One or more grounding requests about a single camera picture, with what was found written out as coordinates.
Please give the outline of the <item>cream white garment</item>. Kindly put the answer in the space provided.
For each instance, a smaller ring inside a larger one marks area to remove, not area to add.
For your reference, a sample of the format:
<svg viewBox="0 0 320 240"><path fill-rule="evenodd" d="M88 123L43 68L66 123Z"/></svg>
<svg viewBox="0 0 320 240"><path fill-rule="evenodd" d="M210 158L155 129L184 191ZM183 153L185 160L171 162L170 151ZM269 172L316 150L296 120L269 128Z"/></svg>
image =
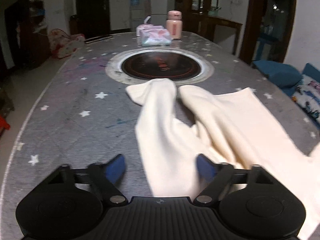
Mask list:
<svg viewBox="0 0 320 240"><path fill-rule="evenodd" d="M214 95L155 79L126 88L141 105L136 138L155 197L195 198L200 192L196 157L236 168L259 164L305 206L299 232L308 239L319 225L319 147L304 155L250 88Z"/></svg>

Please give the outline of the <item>pink tissue pack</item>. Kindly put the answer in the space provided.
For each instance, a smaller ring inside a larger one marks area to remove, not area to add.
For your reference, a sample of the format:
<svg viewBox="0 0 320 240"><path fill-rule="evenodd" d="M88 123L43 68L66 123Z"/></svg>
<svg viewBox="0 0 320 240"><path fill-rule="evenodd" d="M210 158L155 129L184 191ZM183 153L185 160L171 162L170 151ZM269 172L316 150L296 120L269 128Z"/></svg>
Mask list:
<svg viewBox="0 0 320 240"><path fill-rule="evenodd" d="M138 43L144 47L171 45L171 35L162 25L149 24L151 16L144 19L143 24L136 28Z"/></svg>

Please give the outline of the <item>floral patterned pillow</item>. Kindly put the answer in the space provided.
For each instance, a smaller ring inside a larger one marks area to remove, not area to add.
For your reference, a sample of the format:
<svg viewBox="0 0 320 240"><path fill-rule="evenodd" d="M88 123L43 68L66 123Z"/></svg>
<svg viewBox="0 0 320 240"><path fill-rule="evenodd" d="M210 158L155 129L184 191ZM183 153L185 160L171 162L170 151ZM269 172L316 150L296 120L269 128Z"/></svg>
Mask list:
<svg viewBox="0 0 320 240"><path fill-rule="evenodd" d="M302 75L291 99L319 124L319 82L310 76Z"/></svg>

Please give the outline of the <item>round black induction cooktop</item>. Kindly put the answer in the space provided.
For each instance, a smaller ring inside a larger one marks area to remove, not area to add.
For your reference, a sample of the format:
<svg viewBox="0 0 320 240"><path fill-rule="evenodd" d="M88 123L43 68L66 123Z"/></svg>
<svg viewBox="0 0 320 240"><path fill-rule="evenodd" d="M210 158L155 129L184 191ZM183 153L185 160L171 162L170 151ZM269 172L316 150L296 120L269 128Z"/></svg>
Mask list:
<svg viewBox="0 0 320 240"><path fill-rule="evenodd" d="M108 61L105 73L127 85L152 79L170 79L177 85L188 85L210 78L214 67L204 57L188 50L153 47L115 55Z"/></svg>

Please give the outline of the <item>white refrigerator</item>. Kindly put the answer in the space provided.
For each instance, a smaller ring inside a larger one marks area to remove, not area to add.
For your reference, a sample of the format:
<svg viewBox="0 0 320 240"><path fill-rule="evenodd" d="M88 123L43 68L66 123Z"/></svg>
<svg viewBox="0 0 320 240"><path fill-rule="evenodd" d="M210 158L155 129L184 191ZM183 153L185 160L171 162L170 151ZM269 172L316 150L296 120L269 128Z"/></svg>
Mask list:
<svg viewBox="0 0 320 240"><path fill-rule="evenodd" d="M151 23L165 26L167 20L168 0L150 0Z"/></svg>

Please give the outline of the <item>grey star-patterned table cover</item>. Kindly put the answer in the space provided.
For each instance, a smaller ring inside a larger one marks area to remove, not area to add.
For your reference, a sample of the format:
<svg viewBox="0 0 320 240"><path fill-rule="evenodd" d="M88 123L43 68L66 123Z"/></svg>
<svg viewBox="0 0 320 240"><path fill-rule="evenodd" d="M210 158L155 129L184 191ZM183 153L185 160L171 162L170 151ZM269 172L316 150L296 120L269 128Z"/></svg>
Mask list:
<svg viewBox="0 0 320 240"><path fill-rule="evenodd" d="M200 87L213 94L251 87L303 153L309 154L319 143L317 127L257 70L193 33L185 32L171 46L200 55L213 65L214 74ZM122 154L127 170L121 192L127 198L151 196L135 136L140 107L127 96L125 84L105 73L112 57L137 48L133 33L81 48L38 98L7 166L1 191L1 239L22 238L15 218L17 204L62 164L85 168Z"/></svg>

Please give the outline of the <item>water dispenser with blue bottle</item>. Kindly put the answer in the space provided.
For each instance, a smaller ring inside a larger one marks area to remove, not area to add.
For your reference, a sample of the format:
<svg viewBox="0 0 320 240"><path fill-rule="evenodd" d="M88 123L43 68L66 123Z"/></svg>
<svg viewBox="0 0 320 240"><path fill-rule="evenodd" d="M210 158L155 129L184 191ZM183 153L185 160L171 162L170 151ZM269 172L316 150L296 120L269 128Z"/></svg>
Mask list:
<svg viewBox="0 0 320 240"><path fill-rule="evenodd" d="M136 28L143 22L142 7L140 0L130 0L130 28L135 31Z"/></svg>

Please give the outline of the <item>pink thermos bottle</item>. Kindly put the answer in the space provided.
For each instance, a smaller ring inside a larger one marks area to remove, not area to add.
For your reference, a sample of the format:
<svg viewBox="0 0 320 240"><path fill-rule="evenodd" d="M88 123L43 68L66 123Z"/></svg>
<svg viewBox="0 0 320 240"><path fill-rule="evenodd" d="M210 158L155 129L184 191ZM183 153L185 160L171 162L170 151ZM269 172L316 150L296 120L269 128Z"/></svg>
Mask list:
<svg viewBox="0 0 320 240"><path fill-rule="evenodd" d="M173 40L180 40L182 36L182 13L177 10L168 12L166 29Z"/></svg>

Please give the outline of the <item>blue cushion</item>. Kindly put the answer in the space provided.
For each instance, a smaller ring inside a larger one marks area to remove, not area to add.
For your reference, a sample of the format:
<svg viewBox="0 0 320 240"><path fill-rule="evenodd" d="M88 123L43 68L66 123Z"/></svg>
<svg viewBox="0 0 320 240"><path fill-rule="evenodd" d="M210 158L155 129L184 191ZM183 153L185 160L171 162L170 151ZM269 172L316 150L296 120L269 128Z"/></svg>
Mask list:
<svg viewBox="0 0 320 240"><path fill-rule="evenodd" d="M289 64L259 60L253 66L279 88L293 87L302 79L302 74Z"/></svg>

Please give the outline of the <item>pink patterned baby seat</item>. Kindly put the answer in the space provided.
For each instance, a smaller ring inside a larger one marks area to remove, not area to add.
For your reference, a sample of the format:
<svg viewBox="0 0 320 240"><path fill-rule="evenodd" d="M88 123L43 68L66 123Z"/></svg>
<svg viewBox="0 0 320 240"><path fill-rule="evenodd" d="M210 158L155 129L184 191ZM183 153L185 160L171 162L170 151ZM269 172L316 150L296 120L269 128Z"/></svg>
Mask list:
<svg viewBox="0 0 320 240"><path fill-rule="evenodd" d="M71 56L85 44L83 34L68 35L61 29L53 29L48 35L52 56L63 59Z"/></svg>

